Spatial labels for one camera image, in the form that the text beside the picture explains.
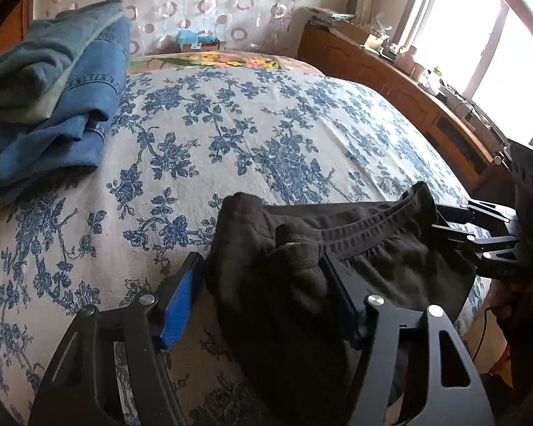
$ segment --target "blue floral pattern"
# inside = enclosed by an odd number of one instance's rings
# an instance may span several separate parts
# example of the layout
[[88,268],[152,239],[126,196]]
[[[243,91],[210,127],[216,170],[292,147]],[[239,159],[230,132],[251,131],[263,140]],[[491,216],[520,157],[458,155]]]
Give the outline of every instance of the blue floral pattern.
[[[103,166],[0,209],[0,399],[26,422],[75,313],[126,306],[189,251],[205,255],[226,195],[245,191],[269,204],[395,200],[417,180],[437,202],[466,201],[426,139],[367,87],[242,68],[132,75]],[[461,333],[488,284],[478,279],[471,290]],[[266,407],[253,410],[258,401],[222,341],[209,294],[194,313],[163,354],[188,421],[278,424]],[[139,424],[122,345],[115,357],[126,421]]]

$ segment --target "silver bolt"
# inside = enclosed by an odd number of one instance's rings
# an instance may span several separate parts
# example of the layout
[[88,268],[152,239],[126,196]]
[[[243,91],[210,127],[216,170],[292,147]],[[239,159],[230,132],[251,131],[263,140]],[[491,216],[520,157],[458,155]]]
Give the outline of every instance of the silver bolt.
[[79,313],[83,316],[89,316],[89,315],[93,315],[95,312],[95,307],[94,306],[84,306],[81,308],[81,310],[79,311]]
[[383,304],[385,304],[385,300],[379,295],[369,295],[367,297],[367,302],[373,306],[383,306]]
[[151,304],[154,304],[155,301],[156,298],[154,295],[142,295],[138,300],[138,302],[143,306],[150,306]]
[[429,306],[429,314],[432,315],[432,317],[442,317],[444,315],[444,310],[436,304],[431,304]]

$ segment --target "folded clothes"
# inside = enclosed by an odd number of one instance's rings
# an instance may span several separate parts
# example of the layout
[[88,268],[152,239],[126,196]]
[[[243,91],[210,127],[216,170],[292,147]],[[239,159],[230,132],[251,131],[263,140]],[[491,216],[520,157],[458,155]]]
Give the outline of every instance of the folded clothes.
[[[454,322],[475,279],[457,250],[436,244],[443,224],[425,183],[396,203],[264,206],[226,197],[205,261],[217,318],[244,374],[288,425],[345,424],[343,407],[359,351],[342,339],[318,261],[334,253],[399,307],[442,306]],[[398,352],[392,399],[408,352]]]
[[0,204],[50,171],[100,165],[126,82],[130,22],[120,17],[81,55],[52,116],[38,126],[0,122]]
[[0,56],[0,121],[48,119],[85,49],[122,14],[122,0],[107,0],[32,21],[24,41]]

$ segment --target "hand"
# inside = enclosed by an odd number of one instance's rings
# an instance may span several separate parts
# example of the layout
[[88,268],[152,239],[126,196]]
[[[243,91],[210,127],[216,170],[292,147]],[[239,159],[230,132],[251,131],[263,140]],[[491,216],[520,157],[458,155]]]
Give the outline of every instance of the hand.
[[526,320],[533,315],[533,282],[519,284],[492,280],[486,301],[500,320],[512,316],[514,323]]

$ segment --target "cable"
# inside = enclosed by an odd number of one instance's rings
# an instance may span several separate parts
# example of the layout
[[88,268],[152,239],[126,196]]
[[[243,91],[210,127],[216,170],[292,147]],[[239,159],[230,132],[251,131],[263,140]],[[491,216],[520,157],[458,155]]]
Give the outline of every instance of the cable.
[[485,311],[484,311],[484,330],[483,330],[482,333],[481,333],[480,343],[478,344],[478,348],[476,349],[476,353],[475,353],[474,356],[472,357],[472,362],[475,362],[475,361],[476,361],[476,357],[478,356],[478,352],[480,352],[481,345],[482,345],[482,343],[484,342],[485,331],[486,331],[487,328],[488,328],[488,311],[491,311],[491,310],[492,310],[491,307],[486,307],[486,309],[485,309]]

